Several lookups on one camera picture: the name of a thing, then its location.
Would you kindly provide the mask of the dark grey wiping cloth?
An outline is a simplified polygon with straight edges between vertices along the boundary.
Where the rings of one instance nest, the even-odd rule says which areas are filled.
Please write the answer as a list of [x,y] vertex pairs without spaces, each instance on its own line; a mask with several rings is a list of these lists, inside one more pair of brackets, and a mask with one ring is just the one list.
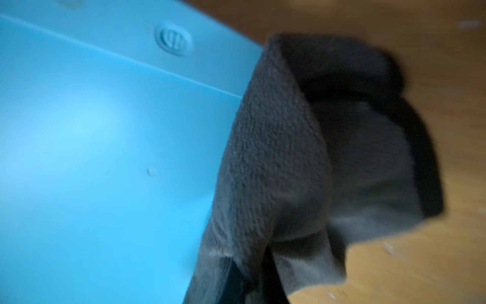
[[267,40],[218,172],[185,303],[287,303],[346,279],[346,250],[444,211],[433,142],[392,55]]

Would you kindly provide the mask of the white teal drawing tablet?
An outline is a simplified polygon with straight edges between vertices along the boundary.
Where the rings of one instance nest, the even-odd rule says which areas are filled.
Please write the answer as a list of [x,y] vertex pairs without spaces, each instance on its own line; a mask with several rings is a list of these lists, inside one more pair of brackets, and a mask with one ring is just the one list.
[[2,1],[1,302],[182,303],[260,54],[179,1]]

